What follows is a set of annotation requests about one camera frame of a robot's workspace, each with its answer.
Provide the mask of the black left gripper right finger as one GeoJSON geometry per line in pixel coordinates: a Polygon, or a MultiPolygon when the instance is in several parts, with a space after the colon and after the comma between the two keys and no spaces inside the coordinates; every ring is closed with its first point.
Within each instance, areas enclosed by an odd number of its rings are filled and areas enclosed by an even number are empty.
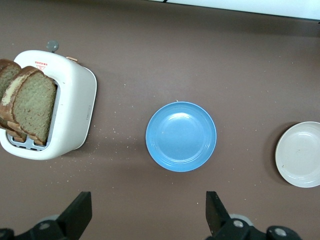
{"type": "Polygon", "coordinates": [[[302,240],[292,229],[272,225],[266,232],[238,217],[232,218],[215,191],[207,191],[205,217],[211,236],[205,240],[302,240]]]}

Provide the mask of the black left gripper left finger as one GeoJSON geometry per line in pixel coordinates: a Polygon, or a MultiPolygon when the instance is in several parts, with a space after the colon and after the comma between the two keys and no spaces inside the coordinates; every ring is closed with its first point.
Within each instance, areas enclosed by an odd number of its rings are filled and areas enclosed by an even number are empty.
{"type": "Polygon", "coordinates": [[[56,219],[43,220],[19,235],[0,228],[0,240],[79,240],[92,214],[91,192],[83,191],[56,219]]]}

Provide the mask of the brown bread slice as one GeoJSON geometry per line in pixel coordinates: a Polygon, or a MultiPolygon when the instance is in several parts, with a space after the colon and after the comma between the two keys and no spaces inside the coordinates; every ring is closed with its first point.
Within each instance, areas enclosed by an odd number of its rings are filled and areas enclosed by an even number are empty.
{"type": "Polygon", "coordinates": [[[9,128],[26,134],[35,144],[47,143],[57,94],[54,80],[33,66],[22,68],[0,101],[0,117],[9,128]]]}
{"type": "MultiPolygon", "coordinates": [[[[13,77],[21,70],[21,67],[12,60],[0,59],[0,103],[10,85],[13,77]]],[[[8,126],[6,120],[0,116],[0,128],[6,130],[6,132],[13,137],[14,141],[24,143],[27,139],[25,133],[18,132],[8,126]]]]}

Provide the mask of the blue plate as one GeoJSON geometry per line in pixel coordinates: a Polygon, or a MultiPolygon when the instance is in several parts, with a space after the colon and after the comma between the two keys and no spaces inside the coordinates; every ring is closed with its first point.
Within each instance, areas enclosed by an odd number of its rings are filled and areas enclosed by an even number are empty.
{"type": "Polygon", "coordinates": [[[199,105],[169,103],[150,118],[145,143],[152,159],[166,170],[183,173],[204,165],[217,144],[212,117],[199,105]]]}

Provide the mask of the beige plate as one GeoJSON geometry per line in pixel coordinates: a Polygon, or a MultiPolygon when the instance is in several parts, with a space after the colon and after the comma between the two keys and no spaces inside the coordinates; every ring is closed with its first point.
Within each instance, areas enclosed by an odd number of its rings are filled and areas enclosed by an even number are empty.
{"type": "Polygon", "coordinates": [[[320,122],[305,121],[290,127],[277,143],[275,163],[289,184],[320,186],[320,122]]]}

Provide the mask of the white two-slot toaster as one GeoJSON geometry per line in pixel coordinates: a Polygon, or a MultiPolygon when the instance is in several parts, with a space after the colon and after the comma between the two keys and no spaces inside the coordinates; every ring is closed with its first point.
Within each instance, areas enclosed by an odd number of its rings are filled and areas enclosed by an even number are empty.
{"type": "Polygon", "coordinates": [[[47,143],[37,145],[27,137],[17,142],[0,129],[0,144],[10,154],[30,160],[50,160],[81,147],[88,135],[97,93],[93,72],[75,58],[48,51],[26,50],[14,62],[22,68],[33,66],[52,78],[57,85],[47,143]]]}

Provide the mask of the white board beside table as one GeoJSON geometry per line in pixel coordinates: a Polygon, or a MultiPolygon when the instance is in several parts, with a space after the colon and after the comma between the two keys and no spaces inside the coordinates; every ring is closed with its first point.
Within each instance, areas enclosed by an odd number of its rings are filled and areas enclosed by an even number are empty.
{"type": "Polygon", "coordinates": [[[163,3],[320,21],[320,0],[160,0],[163,3]]]}

